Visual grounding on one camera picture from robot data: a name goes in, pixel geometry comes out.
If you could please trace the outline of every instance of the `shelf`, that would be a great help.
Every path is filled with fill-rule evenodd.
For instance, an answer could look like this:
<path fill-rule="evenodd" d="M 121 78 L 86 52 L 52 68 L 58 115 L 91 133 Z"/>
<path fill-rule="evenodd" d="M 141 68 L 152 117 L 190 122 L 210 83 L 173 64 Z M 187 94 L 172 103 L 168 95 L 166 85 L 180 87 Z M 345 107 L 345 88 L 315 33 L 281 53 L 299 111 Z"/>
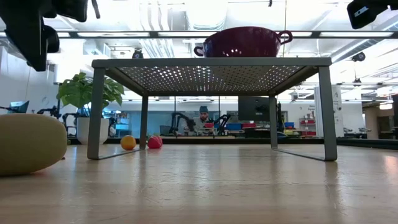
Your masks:
<path fill-rule="evenodd" d="M 94 60 L 92 67 L 139 95 L 278 95 L 328 67 L 330 58 L 151 58 Z"/>

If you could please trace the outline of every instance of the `red ball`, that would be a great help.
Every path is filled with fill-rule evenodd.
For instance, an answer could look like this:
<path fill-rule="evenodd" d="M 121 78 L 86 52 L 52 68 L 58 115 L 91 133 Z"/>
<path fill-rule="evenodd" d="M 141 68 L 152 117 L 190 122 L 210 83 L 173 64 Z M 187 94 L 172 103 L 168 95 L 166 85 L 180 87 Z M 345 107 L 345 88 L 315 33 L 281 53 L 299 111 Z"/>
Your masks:
<path fill-rule="evenodd" d="M 160 137 L 160 136 L 155 136 L 155 137 L 157 137 L 157 138 L 159 139 L 160 143 L 161 143 L 162 146 L 163 146 L 163 139 L 162 139 L 162 137 Z"/>
<path fill-rule="evenodd" d="M 152 136 L 148 140 L 149 149 L 160 149 L 162 147 L 162 140 L 158 136 Z"/>

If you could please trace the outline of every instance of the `yellow ball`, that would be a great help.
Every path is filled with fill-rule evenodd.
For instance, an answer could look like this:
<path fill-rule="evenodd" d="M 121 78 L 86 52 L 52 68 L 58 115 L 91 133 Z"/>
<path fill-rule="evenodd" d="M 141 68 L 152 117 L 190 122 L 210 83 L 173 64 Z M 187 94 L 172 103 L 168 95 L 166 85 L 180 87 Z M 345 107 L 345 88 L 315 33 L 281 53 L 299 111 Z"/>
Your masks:
<path fill-rule="evenodd" d="M 124 150 L 133 150 L 134 147 L 137 145 L 136 139 L 132 136 L 124 136 L 120 141 L 120 145 Z"/>

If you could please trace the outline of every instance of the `table leg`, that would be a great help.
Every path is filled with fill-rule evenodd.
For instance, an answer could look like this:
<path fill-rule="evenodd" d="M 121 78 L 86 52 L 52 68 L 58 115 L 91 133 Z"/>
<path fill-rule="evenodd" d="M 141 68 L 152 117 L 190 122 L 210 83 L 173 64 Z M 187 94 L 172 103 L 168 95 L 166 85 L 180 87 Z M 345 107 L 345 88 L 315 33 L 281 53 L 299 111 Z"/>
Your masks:
<path fill-rule="evenodd" d="M 103 93 L 104 93 L 104 79 L 105 79 L 105 69 L 104 68 L 94 69 L 93 95 L 91 96 L 90 127 L 88 129 L 88 145 L 87 145 L 87 158 L 93 160 L 107 159 L 137 151 L 137 150 L 125 151 L 110 156 L 100 156 L 100 133 L 101 133 L 102 103 L 103 103 Z"/>
<path fill-rule="evenodd" d="M 148 120 L 148 96 L 142 96 L 141 133 L 139 136 L 139 148 L 140 149 L 146 148 L 147 120 Z"/>
<path fill-rule="evenodd" d="M 321 111 L 323 123 L 323 138 L 325 143 L 325 157 L 314 157 L 296 152 L 275 149 L 279 152 L 286 152 L 296 156 L 302 156 L 309 159 L 320 161 L 337 160 L 337 142 L 335 131 L 335 115 L 333 109 L 333 96 L 331 93 L 330 71 L 329 67 L 319 67 L 319 87 L 321 98 Z"/>
<path fill-rule="evenodd" d="M 276 99 L 269 96 L 269 121 L 271 130 L 271 148 L 278 148 L 277 120 L 276 120 Z"/>

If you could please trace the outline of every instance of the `computer monitor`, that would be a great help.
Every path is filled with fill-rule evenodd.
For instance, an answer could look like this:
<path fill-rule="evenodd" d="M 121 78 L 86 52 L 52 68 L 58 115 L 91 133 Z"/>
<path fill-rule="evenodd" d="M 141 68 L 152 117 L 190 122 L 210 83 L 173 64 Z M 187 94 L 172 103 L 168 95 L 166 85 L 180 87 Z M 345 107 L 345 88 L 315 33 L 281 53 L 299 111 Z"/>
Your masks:
<path fill-rule="evenodd" d="M 240 121 L 269 121 L 269 99 L 260 96 L 239 96 Z"/>
<path fill-rule="evenodd" d="M 168 125 L 160 125 L 160 135 L 161 136 L 168 136 L 170 134 L 171 126 Z"/>
<path fill-rule="evenodd" d="M 18 102 L 11 102 L 10 109 L 8 113 L 26 113 L 27 107 L 29 106 L 28 101 L 18 101 Z"/>

